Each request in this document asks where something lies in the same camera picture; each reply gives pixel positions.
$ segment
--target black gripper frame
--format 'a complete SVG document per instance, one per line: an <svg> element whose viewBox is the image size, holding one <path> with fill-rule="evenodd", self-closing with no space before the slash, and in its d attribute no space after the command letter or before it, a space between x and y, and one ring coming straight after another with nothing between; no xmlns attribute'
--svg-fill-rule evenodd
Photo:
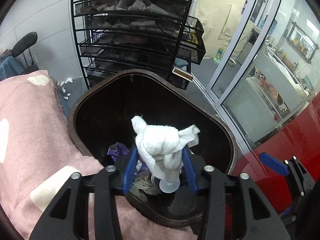
<svg viewBox="0 0 320 240"><path fill-rule="evenodd" d="M288 167L289 175L285 178L291 194L292 204L281 215L281 219L291 238L295 240L300 238L299 235L305 228L305 210L315 186L315 181L296 157L287 162L285 161L284 164Z"/></svg>
<svg viewBox="0 0 320 240"><path fill-rule="evenodd" d="M216 168L205 171L202 157L192 155L190 151L188 155L197 173L198 195L207 198L203 229L198 240L225 239L226 203L232 210L230 239L291 239L279 215L251 178L229 176ZM87 240L88 194L91 192L95 193L96 240L121 240L115 195L122 195L121 170L126 167L129 156L118 159L115 171L103 169L95 175L78 179L71 176L52 199L29 239Z"/></svg>

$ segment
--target polka dot blanket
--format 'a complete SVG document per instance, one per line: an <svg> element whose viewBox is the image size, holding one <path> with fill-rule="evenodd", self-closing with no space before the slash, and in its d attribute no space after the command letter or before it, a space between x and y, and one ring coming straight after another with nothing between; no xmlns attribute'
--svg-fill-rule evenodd
<svg viewBox="0 0 320 240"><path fill-rule="evenodd" d="M25 239L73 172L86 176L103 168L71 141L55 93L55 83L45 70L0 82L0 205ZM92 240L94 201L90 199ZM196 239L191 232L153 223L124 197L116 197L116 206L124 240Z"/></svg>

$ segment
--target wire mesh shelf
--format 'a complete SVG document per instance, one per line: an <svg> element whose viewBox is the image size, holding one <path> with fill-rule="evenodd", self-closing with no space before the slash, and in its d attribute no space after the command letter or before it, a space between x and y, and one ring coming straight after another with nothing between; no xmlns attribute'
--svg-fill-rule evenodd
<svg viewBox="0 0 320 240"><path fill-rule="evenodd" d="M71 0L76 49L89 87L108 75L140 68L186 89L173 74L176 57L198 63L203 27L188 16L192 0ZM82 59L91 62L83 66Z"/></svg>

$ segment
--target brown trash can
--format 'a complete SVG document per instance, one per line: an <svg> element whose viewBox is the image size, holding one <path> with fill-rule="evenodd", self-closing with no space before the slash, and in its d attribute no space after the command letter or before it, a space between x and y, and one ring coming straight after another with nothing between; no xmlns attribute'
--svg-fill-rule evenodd
<svg viewBox="0 0 320 240"><path fill-rule="evenodd" d="M93 155L104 166L113 161L108 147L121 142L130 147L135 133L131 119L143 116L148 124L170 125L182 130L192 124L199 129L199 145L192 147L207 165L230 174L236 164L236 140L226 124L199 106L181 90L145 70L126 70L88 90L69 116L69 133L84 155ZM198 222L206 207L205 197L195 196L188 186L172 194L145 195L132 192L128 201L149 219L179 228Z"/></svg>

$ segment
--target blue handle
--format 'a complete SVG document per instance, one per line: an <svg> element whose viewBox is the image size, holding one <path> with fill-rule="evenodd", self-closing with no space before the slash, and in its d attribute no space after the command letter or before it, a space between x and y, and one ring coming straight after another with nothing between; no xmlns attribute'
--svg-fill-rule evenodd
<svg viewBox="0 0 320 240"><path fill-rule="evenodd" d="M198 183L197 183L197 174L196 174L195 168L192 165L192 162L190 160L186 147L187 146L185 146L182 149L182 161L183 161L184 171L186 173L186 178L187 178L189 188L194 194L197 194L199 190Z"/></svg>
<svg viewBox="0 0 320 240"><path fill-rule="evenodd" d="M135 178L134 173L136 171L137 161L138 161L138 149L135 146L132 148L130 152L129 161L123 172L123 177L122 177L123 194L127 194L128 191L131 189L132 182L134 181L134 178Z"/></svg>
<svg viewBox="0 0 320 240"><path fill-rule="evenodd" d="M270 156L267 153L262 153L259 156L259 160L266 165L267 167L269 167L270 169L272 169L273 171L275 171L276 173L282 175L282 176L288 176L289 175L289 169L287 167L287 165L283 164L281 161L277 160L276 158Z"/></svg>

